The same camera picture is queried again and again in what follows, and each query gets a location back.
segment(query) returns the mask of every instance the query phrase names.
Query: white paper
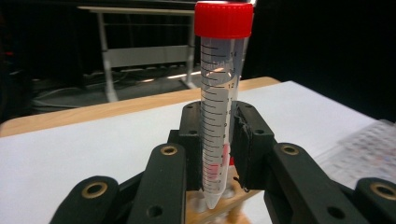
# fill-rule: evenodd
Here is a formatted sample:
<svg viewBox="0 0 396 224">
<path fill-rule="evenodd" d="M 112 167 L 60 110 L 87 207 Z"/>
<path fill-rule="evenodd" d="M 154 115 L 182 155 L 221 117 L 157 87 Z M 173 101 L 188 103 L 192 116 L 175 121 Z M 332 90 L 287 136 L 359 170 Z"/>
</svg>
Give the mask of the white paper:
<svg viewBox="0 0 396 224">
<path fill-rule="evenodd" d="M 278 142 L 314 158 L 374 122 L 294 82 L 242 91 L 239 100 L 258 109 Z M 186 104 L 0 138 L 1 223 L 48 223 L 79 181 L 106 175 L 121 183 L 144 171 Z M 270 221 L 262 193 L 244 212 L 253 223 Z"/>
</svg>

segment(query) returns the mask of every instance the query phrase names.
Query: brass insert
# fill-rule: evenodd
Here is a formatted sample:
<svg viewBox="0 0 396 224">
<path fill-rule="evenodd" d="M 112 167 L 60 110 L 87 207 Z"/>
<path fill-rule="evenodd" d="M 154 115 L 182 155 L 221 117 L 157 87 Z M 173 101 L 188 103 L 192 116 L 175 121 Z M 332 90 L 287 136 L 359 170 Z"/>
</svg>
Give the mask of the brass insert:
<svg viewBox="0 0 396 224">
<path fill-rule="evenodd" d="M 177 148 L 175 147 L 163 147 L 161 148 L 161 153 L 165 156 L 172 156 L 177 153 Z"/>
<path fill-rule="evenodd" d="M 382 198 L 396 201 L 396 189 L 382 183 L 374 182 L 370 185 L 370 189 Z"/>
<path fill-rule="evenodd" d="M 290 146 L 290 145 L 282 146 L 281 150 L 284 153 L 289 154 L 291 156 L 295 156 L 300 153 L 300 151 L 297 148 Z"/>
<path fill-rule="evenodd" d="M 86 199 L 93 199 L 101 196 L 107 190 L 107 183 L 94 182 L 87 185 L 81 192 L 82 197 Z"/>
</svg>

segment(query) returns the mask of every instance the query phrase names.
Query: red screw cap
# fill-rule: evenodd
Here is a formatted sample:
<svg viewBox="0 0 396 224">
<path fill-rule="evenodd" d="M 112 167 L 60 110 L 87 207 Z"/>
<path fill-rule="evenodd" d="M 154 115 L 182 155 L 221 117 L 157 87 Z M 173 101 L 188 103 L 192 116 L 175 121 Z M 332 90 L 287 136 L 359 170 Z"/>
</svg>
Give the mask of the red screw cap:
<svg viewBox="0 0 396 224">
<path fill-rule="evenodd" d="M 253 5 L 233 2 L 198 2 L 195 5 L 195 34 L 219 39 L 250 36 Z"/>
</svg>

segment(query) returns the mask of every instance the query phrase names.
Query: wooden surface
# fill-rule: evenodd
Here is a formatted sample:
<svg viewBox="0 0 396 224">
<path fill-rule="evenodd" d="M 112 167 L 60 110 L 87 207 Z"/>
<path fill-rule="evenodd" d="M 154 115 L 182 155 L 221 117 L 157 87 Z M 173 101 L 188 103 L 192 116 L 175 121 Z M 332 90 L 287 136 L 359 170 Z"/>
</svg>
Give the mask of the wooden surface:
<svg viewBox="0 0 396 224">
<path fill-rule="evenodd" d="M 229 175 L 238 176 L 234 167 L 230 170 Z M 241 212 L 242 204 L 246 199 L 261 191 L 251 190 L 249 193 L 246 193 L 241 189 L 238 182 L 233 180 L 231 183 L 235 195 L 228 199 L 220 198 L 214 209 L 207 209 L 202 213 L 196 213 L 191 206 L 191 197 L 193 197 L 195 191 L 187 191 L 186 224 L 205 224 L 213 221 L 223 213 L 228 213 L 225 218 L 225 223 L 250 223 L 248 218 Z"/>
<path fill-rule="evenodd" d="M 279 83 L 279 81 L 271 77 L 259 77 L 241 81 L 239 90 L 246 91 L 276 83 Z M 85 106 L 82 108 L 11 119 L 0 126 L 0 137 L 29 133 L 89 120 L 109 118 L 159 106 L 199 100 L 200 97 L 200 89 L 174 91 L 115 103 Z"/>
</svg>

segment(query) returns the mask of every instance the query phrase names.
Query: wooden table edge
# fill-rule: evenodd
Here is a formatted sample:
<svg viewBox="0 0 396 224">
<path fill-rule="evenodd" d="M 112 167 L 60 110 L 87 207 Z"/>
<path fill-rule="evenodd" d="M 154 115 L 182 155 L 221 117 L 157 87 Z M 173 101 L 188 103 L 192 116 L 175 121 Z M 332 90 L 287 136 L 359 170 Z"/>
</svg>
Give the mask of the wooden table edge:
<svg viewBox="0 0 396 224">
<path fill-rule="evenodd" d="M 279 81 L 271 77 L 258 77 L 241 81 L 239 90 L 246 91 L 277 83 Z M 0 137 L 29 133 L 84 121 L 110 118 L 193 100 L 200 100 L 200 89 L 174 91 L 115 103 L 84 106 L 48 114 L 10 119 L 0 125 Z"/>
</svg>

